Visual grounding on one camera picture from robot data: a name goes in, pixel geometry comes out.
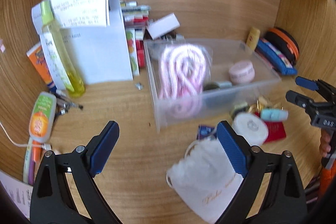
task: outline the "pink cable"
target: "pink cable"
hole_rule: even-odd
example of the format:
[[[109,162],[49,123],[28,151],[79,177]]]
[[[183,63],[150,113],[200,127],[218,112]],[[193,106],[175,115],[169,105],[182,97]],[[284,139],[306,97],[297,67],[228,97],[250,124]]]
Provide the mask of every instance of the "pink cable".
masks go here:
[[[199,47],[183,44],[165,48],[160,62],[159,99],[190,97],[181,104],[172,102],[169,105],[173,116],[190,117],[201,110],[201,100],[191,96],[202,92],[206,70],[207,60]]]

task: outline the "human hand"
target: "human hand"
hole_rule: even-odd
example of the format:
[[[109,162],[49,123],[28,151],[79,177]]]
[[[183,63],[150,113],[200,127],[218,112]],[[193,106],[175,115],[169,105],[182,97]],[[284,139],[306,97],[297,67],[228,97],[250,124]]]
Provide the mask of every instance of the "human hand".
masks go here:
[[[321,139],[320,139],[320,155],[325,158],[327,153],[330,152],[331,147],[329,145],[331,141],[330,135],[323,129],[321,129]]]

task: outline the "yellow liquid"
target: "yellow liquid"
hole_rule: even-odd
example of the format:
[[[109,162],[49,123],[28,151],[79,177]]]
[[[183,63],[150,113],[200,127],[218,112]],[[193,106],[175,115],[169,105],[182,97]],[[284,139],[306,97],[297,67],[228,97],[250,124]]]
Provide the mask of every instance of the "yellow liquid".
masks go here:
[[[56,20],[51,21],[47,25],[44,25],[42,27],[43,33],[50,33],[53,38],[53,42],[56,46],[58,55],[60,57],[60,60],[62,62],[62,65],[67,73],[67,76],[70,80],[70,83],[73,87],[72,89],[67,88],[69,95],[72,98],[78,98],[81,97],[85,93],[85,87],[84,83],[79,76],[79,74],[76,72],[71,59],[68,55],[67,49],[64,45],[64,41],[62,38],[62,35],[59,30],[59,24]]]

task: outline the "metal screw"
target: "metal screw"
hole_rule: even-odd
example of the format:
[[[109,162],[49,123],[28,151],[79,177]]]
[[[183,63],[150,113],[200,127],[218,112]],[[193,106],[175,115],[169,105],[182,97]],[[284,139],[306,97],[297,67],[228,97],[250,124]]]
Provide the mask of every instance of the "metal screw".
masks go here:
[[[85,149],[85,146],[83,146],[83,145],[77,146],[76,147],[76,152],[81,153],[81,152],[84,151],[84,149]]]
[[[135,86],[136,86],[136,88],[138,90],[142,90],[143,89],[143,85],[141,83],[136,83]]]
[[[261,149],[260,149],[260,147],[259,146],[253,146],[252,148],[251,148],[251,150],[252,150],[252,152],[254,152],[254,153],[259,153],[260,151],[261,151]]]
[[[290,158],[292,156],[292,153],[288,150],[283,152],[287,158]]]
[[[44,153],[44,155],[49,158],[51,155],[53,154],[53,152],[51,150],[48,150],[47,152]]]

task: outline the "white pouch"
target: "white pouch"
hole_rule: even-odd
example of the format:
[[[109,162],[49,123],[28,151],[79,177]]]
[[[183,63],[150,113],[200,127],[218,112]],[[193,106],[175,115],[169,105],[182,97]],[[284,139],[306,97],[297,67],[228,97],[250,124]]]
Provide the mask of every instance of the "white pouch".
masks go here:
[[[189,208],[210,224],[222,215],[243,181],[221,143],[209,138],[193,142],[166,178]]]

